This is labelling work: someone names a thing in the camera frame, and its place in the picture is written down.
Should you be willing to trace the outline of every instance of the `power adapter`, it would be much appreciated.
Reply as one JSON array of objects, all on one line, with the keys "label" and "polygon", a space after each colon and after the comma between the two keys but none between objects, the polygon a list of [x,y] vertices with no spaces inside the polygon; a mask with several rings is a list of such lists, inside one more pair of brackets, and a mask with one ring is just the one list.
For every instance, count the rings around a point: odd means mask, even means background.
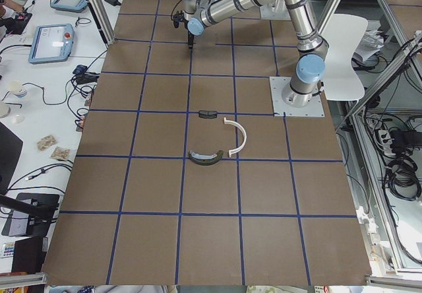
[{"label": "power adapter", "polygon": [[109,3],[111,6],[120,6],[121,3],[118,0],[104,0]]}]

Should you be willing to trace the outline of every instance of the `robotic arm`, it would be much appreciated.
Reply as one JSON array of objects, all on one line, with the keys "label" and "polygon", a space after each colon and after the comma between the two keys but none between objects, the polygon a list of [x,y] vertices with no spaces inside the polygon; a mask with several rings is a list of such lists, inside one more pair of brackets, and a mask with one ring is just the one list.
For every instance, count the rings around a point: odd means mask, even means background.
[{"label": "robotic arm", "polygon": [[[275,0],[183,0],[183,11],[173,16],[177,28],[182,22],[188,30],[188,45],[194,36],[237,13],[253,6],[263,6]],[[299,61],[295,76],[282,92],[284,101],[294,107],[305,106],[325,70],[328,44],[319,36],[314,12],[308,0],[284,0],[298,39]]]}]

